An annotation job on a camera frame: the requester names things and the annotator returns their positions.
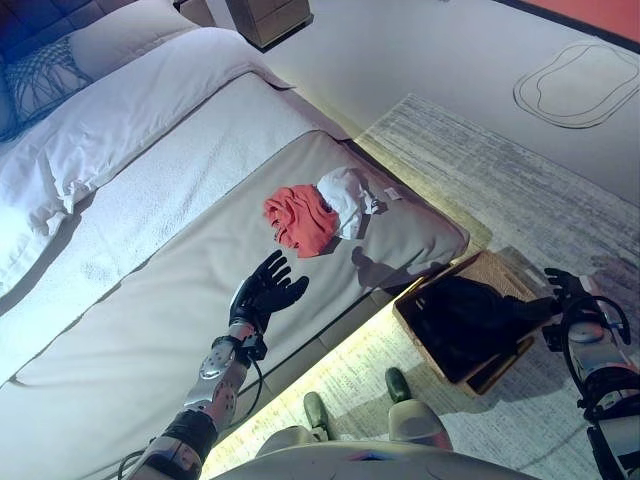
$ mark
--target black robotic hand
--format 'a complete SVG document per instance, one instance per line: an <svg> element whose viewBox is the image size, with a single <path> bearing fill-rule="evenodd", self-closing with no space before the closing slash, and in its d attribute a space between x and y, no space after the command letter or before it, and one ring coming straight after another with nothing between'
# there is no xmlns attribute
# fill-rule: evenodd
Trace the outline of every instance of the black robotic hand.
<svg viewBox="0 0 640 480"><path fill-rule="evenodd" d="M303 276L291 283L288 277L291 268L285 267L286 263L287 258L277 250L244 281L231 304L229 324L244 320L264 333L273 312L293 305L302 297L309 278Z"/></svg>

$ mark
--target nightstand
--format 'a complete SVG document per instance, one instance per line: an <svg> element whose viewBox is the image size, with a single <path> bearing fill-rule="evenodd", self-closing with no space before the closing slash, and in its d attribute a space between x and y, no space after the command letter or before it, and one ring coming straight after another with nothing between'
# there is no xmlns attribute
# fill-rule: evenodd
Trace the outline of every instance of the nightstand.
<svg viewBox="0 0 640 480"><path fill-rule="evenodd" d="M308 0L226 0L236 28L264 48L309 20Z"/></svg>

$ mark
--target pink towel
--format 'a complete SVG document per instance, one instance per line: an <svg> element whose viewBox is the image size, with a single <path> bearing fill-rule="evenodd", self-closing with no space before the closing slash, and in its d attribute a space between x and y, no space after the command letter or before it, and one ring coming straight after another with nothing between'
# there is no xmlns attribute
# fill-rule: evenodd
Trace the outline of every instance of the pink towel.
<svg viewBox="0 0 640 480"><path fill-rule="evenodd" d="M279 188L264 202L264 214L276 228L276 241L297 248L299 258L319 255L338 222L338 214L326 206L313 185Z"/></svg>

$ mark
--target black cable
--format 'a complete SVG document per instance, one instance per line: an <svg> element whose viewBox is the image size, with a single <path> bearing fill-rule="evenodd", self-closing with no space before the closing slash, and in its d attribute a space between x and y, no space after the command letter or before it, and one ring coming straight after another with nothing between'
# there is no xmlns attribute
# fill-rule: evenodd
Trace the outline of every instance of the black cable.
<svg viewBox="0 0 640 480"><path fill-rule="evenodd" d="M145 451L146 451L146 449L144 449L144 450L136 450L135 452L130 453L129 455L127 455L126 457L124 457L122 459L122 461L120 462L120 466L118 467L118 480L122 480L124 478L124 469L125 469L126 463L129 460L131 460L132 458L139 457Z"/></svg>
<svg viewBox="0 0 640 480"><path fill-rule="evenodd" d="M256 362L256 360L253 357L249 357L249 358L251 359L251 363L253 364L256 371L258 372L258 393L256 393L256 398L253 400L253 404L251 405L251 408L249 408L249 411L244 415L244 417L242 417L242 419L238 420L237 422L234 422L231 425L229 425L228 428L235 428L241 423L243 423L245 420L247 420L251 416L253 409L256 408L256 405L258 404L258 400L260 400L260 394L262 393L262 385L264 383L264 377L262 376L262 371L260 370L260 367L258 367L258 363Z"/></svg>

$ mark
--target pillow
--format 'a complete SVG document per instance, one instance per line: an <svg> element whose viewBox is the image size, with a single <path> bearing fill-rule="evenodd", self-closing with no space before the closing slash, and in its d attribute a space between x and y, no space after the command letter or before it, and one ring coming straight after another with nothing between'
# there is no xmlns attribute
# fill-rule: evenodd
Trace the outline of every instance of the pillow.
<svg viewBox="0 0 640 480"><path fill-rule="evenodd" d="M138 0L72 33L71 49L78 68L98 80L194 28L167 0Z"/></svg>
<svg viewBox="0 0 640 480"><path fill-rule="evenodd" d="M11 140L16 134L16 112L5 80L4 67L0 63L0 142Z"/></svg>
<svg viewBox="0 0 640 480"><path fill-rule="evenodd" d="M73 61L68 36L7 64L5 79L20 129L44 118L91 83Z"/></svg>

